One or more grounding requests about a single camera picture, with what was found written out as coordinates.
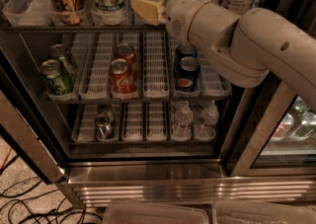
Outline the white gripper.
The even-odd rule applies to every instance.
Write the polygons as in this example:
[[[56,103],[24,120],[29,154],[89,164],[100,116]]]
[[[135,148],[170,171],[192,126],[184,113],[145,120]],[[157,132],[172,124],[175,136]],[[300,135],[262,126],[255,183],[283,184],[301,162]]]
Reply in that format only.
[[[132,10],[147,24],[166,24],[168,34],[184,43],[189,42],[190,25],[198,10],[211,0],[130,0]]]

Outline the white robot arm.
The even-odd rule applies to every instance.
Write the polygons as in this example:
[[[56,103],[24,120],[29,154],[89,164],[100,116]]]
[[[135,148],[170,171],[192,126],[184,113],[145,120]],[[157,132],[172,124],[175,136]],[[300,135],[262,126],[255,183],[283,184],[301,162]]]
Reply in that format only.
[[[272,72],[316,109],[316,40],[281,15],[263,8],[239,16],[211,0],[130,0],[151,25],[200,49],[232,84],[254,88]]]

